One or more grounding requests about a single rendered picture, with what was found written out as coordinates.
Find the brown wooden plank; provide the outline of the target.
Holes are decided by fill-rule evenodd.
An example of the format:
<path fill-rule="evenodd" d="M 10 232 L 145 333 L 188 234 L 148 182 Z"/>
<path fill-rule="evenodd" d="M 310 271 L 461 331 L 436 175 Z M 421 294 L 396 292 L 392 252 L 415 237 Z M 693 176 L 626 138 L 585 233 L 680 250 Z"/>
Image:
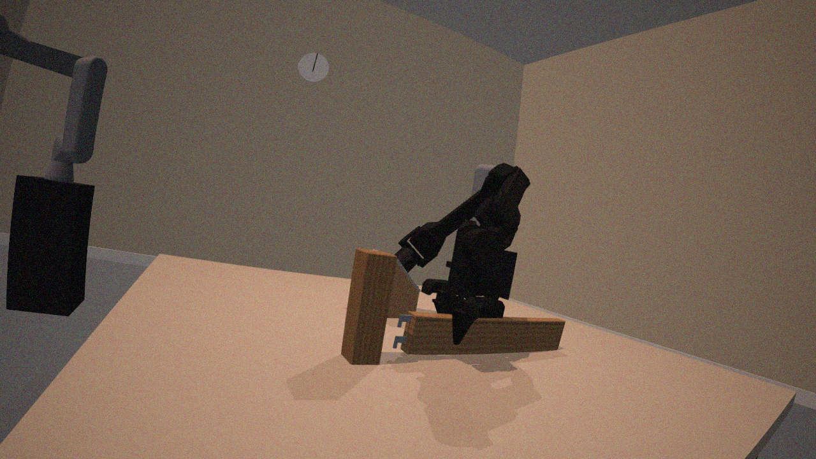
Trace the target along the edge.
<path fill-rule="evenodd" d="M 558 351 L 565 321 L 558 317 L 478 317 L 460 345 L 453 345 L 452 314 L 409 311 L 404 335 L 395 336 L 406 354 L 493 354 Z"/>

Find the brown wooden post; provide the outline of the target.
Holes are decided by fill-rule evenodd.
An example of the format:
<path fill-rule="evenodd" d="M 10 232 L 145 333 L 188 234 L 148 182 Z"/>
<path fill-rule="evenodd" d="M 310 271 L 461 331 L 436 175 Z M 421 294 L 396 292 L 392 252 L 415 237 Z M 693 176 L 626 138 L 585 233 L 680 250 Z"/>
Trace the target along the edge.
<path fill-rule="evenodd" d="M 341 355 L 350 364 L 380 364 L 397 256 L 356 248 Z"/>

